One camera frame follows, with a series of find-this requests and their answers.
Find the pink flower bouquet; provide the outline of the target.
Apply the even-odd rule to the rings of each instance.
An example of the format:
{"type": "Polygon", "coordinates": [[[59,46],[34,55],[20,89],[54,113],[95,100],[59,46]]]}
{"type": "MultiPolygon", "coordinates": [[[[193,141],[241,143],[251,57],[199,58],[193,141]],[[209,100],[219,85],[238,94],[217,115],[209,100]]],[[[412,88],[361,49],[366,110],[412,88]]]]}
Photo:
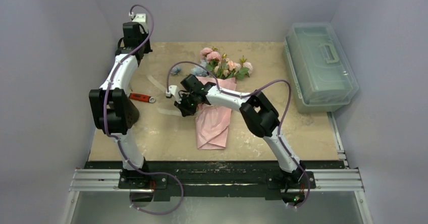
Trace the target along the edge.
{"type": "MultiPolygon", "coordinates": [[[[234,62],[226,54],[221,55],[213,47],[205,47],[200,51],[200,65],[209,69],[209,72],[196,66],[191,70],[203,84],[214,82],[213,74],[219,81],[219,86],[236,90],[237,80],[249,77],[253,72],[252,63],[242,57],[239,62],[234,62]]],[[[227,145],[227,136],[231,121],[232,110],[220,106],[198,107],[196,117],[196,142],[199,150],[223,150],[227,145]]]]}

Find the cream printed ribbon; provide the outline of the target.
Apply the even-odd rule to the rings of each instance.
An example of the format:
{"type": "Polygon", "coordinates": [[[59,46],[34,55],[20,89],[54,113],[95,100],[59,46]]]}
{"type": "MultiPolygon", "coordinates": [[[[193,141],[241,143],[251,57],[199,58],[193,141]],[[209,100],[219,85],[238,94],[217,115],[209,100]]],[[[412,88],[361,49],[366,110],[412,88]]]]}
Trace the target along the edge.
{"type": "Polygon", "coordinates": [[[177,109],[172,109],[164,102],[166,98],[166,87],[156,80],[151,74],[146,75],[146,77],[157,89],[161,91],[160,96],[155,97],[156,102],[159,104],[159,106],[156,108],[157,111],[163,115],[180,117],[181,113],[177,109]]]}

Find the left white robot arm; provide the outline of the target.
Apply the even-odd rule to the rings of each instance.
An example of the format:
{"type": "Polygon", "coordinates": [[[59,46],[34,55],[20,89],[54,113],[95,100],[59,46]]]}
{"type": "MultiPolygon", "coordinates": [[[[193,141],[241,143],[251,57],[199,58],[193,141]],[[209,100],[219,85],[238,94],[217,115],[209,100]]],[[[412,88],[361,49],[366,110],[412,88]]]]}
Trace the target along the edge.
{"type": "Polygon", "coordinates": [[[89,101],[96,128],[111,138],[120,152],[120,187],[145,188],[151,177],[132,132],[140,113],[129,97],[128,86],[144,55],[151,52],[146,48],[150,34],[138,22],[126,22],[122,29],[113,68],[98,89],[90,90],[89,101]]]}

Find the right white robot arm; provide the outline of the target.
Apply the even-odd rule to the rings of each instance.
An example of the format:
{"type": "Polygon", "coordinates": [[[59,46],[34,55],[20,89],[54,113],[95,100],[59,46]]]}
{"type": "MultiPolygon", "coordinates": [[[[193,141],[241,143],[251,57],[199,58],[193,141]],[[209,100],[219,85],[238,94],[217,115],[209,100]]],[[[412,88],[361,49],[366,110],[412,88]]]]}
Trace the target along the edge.
{"type": "Polygon", "coordinates": [[[296,187],[303,180],[309,180],[305,166],[293,152],[282,131],[284,117],[279,116],[261,88],[252,93],[237,92],[221,87],[217,79],[202,83],[194,75],[184,78],[181,85],[185,89],[184,94],[178,86],[167,85],[165,95],[174,98],[174,105],[183,117],[194,115],[200,104],[238,111],[248,130],[262,138],[274,153],[287,186],[296,187]]]}

